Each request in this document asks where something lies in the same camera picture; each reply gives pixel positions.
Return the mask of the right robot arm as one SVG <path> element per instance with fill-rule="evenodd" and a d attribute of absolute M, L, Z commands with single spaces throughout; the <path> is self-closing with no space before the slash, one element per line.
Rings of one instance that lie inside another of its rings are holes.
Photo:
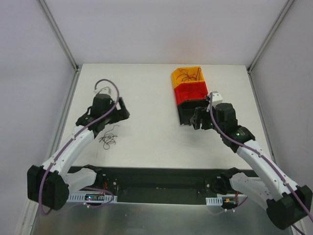
<path fill-rule="evenodd" d="M 238 124 L 232 104 L 197 107 L 190 123 L 196 130 L 215 130 L 223 143 L 248 163 L 259 177 L 253 180 L 232 168 L 220 180 L 223 192 L 235 190 L 243 193 L 261 206 L 270 221 L 281 230 L 293 226 L 306 216 L 313 217 L 312 190 L 307 185 L 300 186 L 293 181 L 264 154 L 255 136 Z"/>

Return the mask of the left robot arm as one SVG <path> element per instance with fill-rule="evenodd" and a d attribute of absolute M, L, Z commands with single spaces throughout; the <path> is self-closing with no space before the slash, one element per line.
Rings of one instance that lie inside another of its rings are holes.
<path fill-rule="evenodd" d="M 72 193 L 86 187 L 103 189 L 105 180 L 100 168 L 88 164 L 75 173 L 69 173 L 69 170 L 106 125 L 126 120 L 129 116 L 123 98 L 113 101 L 108 94 L 96 94 L 92 105 L 77 119 L 67 142 L 43 164 L 32 165 L 27 171 L 28 199 L 57 211 Z"/>

